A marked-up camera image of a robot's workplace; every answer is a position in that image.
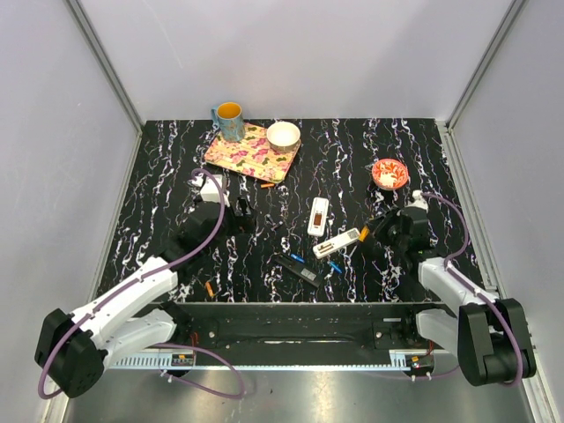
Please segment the white remote dark batteries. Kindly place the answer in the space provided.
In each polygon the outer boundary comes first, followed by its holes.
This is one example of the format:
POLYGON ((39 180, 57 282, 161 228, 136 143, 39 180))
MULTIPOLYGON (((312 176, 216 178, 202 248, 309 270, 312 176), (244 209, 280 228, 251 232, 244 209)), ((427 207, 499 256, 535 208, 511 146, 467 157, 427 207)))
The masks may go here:
POLYGON ((313 199, 308 221, 308 234, 321 237, 324 234, 326 219, 329 210, 329 200, 323 197, 313 199))

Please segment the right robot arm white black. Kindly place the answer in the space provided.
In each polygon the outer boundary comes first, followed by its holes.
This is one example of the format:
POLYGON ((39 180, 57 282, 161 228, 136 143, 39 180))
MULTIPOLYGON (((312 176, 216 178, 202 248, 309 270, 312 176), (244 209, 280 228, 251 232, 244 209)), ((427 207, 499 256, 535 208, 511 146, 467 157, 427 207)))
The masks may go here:
POLYGON ((420 349, 432 341, 441 346, 456 356, 473 386, 510 385, 537 373, 523 306, 482 290, 448 262, 430 240, 424 208, 395 208, 369 220, 360 231, 360 245, 366 256, 379 247, 390 248, 410 275, 445 305, 404 323, 400 335, 405 345, 420 349))

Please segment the white remote blue batteries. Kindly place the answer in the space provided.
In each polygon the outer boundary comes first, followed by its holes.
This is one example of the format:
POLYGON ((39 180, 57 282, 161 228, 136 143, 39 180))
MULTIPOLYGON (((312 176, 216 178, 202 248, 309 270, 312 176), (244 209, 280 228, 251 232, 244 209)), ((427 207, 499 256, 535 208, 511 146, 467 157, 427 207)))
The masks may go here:
POLYGON ((360 231, 357 228, 352 228, 315 245, 312 250, 317 259, 323 259, 340 249, 354 244, 359 238, 360 231))

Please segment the blue battery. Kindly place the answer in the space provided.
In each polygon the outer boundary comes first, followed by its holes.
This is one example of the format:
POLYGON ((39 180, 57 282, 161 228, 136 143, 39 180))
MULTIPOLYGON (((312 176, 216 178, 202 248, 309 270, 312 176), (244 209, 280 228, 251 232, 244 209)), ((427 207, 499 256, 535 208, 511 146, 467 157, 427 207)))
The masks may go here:
POLYGON ((290 257, 291 257, 292 259, 294 259, 294 260, 300 262, 300 263, 305 263, 305 260, 304 260, 302 257, 300 257, 300 256, 297 256, 297 255, 295 255, 295 254, 291 254, 290 257))
POLYGON ((329 261, 329 265, 338 273, 342 273, 343 271, 339 268, 339 266, 335 263, 333 263, 332 261, 329 261))

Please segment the black remote orange batteries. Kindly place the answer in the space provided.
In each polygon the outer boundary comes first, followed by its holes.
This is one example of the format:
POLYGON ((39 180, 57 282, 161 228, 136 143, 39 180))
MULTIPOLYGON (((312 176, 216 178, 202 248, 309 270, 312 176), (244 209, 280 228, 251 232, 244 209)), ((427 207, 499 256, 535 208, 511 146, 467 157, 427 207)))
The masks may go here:
POLYGON ((308 268, 304 263, 295 261, 289 256, 275 255, 274 261, 314 288, 318 288, 322 283, 321 277, 316 272, 308 268))

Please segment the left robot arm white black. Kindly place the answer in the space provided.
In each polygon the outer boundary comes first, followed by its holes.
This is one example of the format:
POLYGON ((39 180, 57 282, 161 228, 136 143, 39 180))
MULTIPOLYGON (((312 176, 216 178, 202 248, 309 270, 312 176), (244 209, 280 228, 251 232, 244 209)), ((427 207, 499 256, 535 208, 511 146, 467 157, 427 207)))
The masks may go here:
POLYGON ((34 360, 41 367, 38 393, 50 399, 86 393, 118 361, 147 347, 189 348, 166 366, 180 377, 195 364, 204 339, 193 317, 174 301, 138 312, 176 289, 181 278, 203 264, 225 238, 254 231, 247 199, 237 204, 200 201, 187 220, 123 282, 70 313, 57 308, 43 320, 34 360))

